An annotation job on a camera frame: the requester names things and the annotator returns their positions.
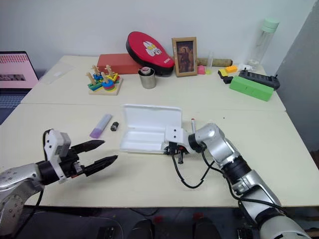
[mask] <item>orange object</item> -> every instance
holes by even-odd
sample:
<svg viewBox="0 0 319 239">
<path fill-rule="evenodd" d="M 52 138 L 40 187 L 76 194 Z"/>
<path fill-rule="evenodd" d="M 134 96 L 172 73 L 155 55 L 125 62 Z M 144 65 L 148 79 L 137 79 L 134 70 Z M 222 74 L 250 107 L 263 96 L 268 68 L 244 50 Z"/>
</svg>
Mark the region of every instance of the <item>orange object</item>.
<svg viewBox="0 0 319 239">
<path fill-rule="evenodd" d="M 237 66 L 227 66 L 225 69 L 227 73 L 233 73 L 237 71 Z"/>
<path fill-rule="evenodd" d="M 106 65 L 112 67 L 112 71 L 118 74 L 137 74 L 141 65 L 136 63 L 129 54 L 101 54 L 97 67 L 106 74 Z"/>
</svg>

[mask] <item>white bottle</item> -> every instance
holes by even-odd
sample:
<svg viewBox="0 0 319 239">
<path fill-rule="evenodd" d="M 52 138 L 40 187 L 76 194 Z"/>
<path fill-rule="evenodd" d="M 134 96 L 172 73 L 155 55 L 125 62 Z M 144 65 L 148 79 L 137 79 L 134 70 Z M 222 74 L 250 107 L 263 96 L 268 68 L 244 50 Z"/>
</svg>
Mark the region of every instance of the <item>white bottle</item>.
<svg viewBox="0 0 319 239">
<path fill-rule="evenodd" d="M 261 60 L 263 59 L 278 25 L 279 22 L 272 18 L 266 18 L 264 20 L 264 24 L 261 27 L 261 32 L 257 38 L 257 42 L 252 52 L 250 53 L 250 56 L 247 61 L 247 64 L 250 65 L 253 68 L 253 70 L 256 70 Z"/>
</svg>

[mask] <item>laptop screen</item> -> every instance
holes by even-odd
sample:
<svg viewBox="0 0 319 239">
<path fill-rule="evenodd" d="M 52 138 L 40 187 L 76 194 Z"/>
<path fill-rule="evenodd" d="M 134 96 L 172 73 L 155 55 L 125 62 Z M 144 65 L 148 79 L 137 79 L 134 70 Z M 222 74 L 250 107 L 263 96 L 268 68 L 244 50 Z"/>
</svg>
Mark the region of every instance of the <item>laptop screen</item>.
<svg viewBox="0 0 319 239">
<path fill-rule="evenodd" d="M 0 52 L 0 89 L 31 89 L 37 82 L 25 51 Z"/>
</svg>

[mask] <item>picture frame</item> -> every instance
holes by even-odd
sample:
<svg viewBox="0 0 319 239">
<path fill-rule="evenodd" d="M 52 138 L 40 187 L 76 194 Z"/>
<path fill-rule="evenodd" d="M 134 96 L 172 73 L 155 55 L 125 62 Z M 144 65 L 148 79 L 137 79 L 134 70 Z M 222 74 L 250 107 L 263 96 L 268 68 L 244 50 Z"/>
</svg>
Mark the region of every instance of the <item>picture frame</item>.
<svg viewBox="0 0 319 239">
<path fill-rule="evenodd" d="M 197 75 L 196 37 L 172 38 L 177 77 Z"/>
</svg>

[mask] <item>tabletop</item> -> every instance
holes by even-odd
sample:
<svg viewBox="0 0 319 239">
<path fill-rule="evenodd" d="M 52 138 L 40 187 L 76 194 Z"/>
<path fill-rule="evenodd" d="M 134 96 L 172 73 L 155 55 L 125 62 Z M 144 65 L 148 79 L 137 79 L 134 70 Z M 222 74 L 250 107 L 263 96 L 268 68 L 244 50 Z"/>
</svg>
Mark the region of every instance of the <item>tabletop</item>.
<svg viewBox="0 0 319 239">
<path fill-rule="evenodd" d="M 144 89 L 138 74 L 121 75 L 124 82 L 117 96 L 89 95 L 87 85 L 90 83 L 86 72 L 97 64 L 98 57 L 64 56 L 60 62 L 74 68 L 51 84 L 44 76 L 40 82 L 24 97 L 22 103 L 34 104 L 76 104 L 115 106 L 128 102 L 130 104 L 149 104 L 230 110 L 265 110 L 285 111 L 277 92 L 268 102 L 253 98 L 243 93 L 230 90 L 217 74 L 218 67 L 211 75 L 197 75 L 178 78 L 173 72 L 170 77 L 156 77 L 157 86 Z M 258 71 L 265 74 L 261 67 Z"/>
<path fill-rule="evenodd" d="M 241 152 L 283 206 L 318 205 L 319 173 L 286 112 L 197 110 L 184 106 L 183 128 L 191 131 L 190 119 L 200 128 L 215 122 Z M 46 186 L 41 204 L 73 207 L 213 207 L 237 206 L 226 181 L 210 171 L 197 189 L 186 188 L 179 180 L 169 156 L 119 152 L 126 131 L 121 106 L 20 104 L 0 128 L 0 170 L 43 160 L 41 137 L 54 128 L 69 134 L 75 145 L 91 140 L 89 133 L 105 114 L 113 115 L 101 135 L 105 143 L 81 153 L 88 165 L 105 156 L 118 154 L 106 169 L 63 184 Z M 110 131 L 113 121 L 120 123 Z M 200 155 L 187 155 L 179 165 L 189 184 L 197 184 L 206 170 Z M 27 204 L 34 204 L 34 195 Z"/>
</svg>

